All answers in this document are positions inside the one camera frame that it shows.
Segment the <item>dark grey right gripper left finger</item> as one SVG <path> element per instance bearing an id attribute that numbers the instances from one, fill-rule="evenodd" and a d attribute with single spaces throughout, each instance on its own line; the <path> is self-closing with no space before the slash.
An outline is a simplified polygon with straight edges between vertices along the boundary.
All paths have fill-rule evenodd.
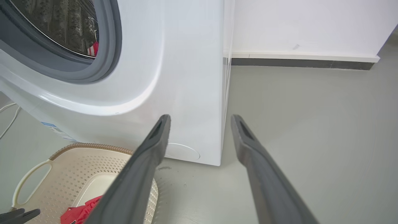
<path id="1" fill-rule="evenodd" d="M 143 224 L 155 169 L 168 145 L 170 115 L 160 116 L 114 182 L 86 219 L 86 224 Z"/>

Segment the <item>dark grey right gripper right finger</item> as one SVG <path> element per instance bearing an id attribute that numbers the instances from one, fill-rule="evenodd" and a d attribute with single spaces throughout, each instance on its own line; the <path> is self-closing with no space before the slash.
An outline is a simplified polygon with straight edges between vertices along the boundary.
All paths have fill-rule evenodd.
<path id="1" fill-rule="evenodd" d="M 231 116 L 237 158 L 246 167 L 260 224 L 317 224 L 318 221 L 261 145 L 244 119 Z"/>

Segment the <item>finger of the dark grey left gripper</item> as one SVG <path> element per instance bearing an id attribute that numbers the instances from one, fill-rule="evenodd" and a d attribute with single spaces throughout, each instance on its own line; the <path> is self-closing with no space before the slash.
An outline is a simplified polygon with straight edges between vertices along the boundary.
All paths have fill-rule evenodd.
<path id="1" fill-rule="evenodd" d="M 25 213 L 25 209 L 17 209 L 17 210 L 11 210 L 10 212 L 0 214 L 0 218 L 16 218 L 18 216 L 21 216 Z"/>
<path id="2" fill-rule="evenodd" d="M 0 218 L 0 223 L 1 224 L 24 224 L 31 219 L 37 217 L 41 213 L 40 209 L 34 209 L 31 211 L 28 211 L 16 218 Z"/>

